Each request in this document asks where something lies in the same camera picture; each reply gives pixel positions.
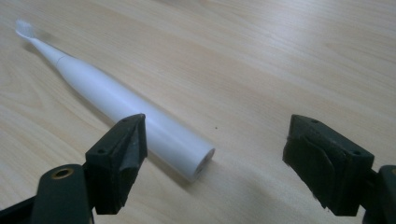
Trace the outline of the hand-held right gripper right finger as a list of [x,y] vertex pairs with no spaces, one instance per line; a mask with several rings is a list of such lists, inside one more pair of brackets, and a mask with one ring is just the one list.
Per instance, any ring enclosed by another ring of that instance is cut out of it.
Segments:
[[282,160],[324,208],[355,216],[375,156],[324,123],[293,115]]

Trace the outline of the white electric toothbrush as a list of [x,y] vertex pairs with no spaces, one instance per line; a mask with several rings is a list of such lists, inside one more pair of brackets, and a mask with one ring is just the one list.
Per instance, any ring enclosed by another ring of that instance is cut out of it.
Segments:
[[35,36],[29,22],[17,20],[15,32],[31,43],[76,92],[111,120],[117,122],[133,114],[145,114],[148,149],[188,181],[195,181],[212,159],[215,148],[203,137],[95,66],[43,42]]

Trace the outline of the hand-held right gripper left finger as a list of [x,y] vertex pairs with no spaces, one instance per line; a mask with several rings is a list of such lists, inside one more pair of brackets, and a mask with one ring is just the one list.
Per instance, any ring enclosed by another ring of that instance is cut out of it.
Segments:
[[116,215],[127,202],[148,155],[145,118],[121,119],[85,154],[90,199],[98,215]]

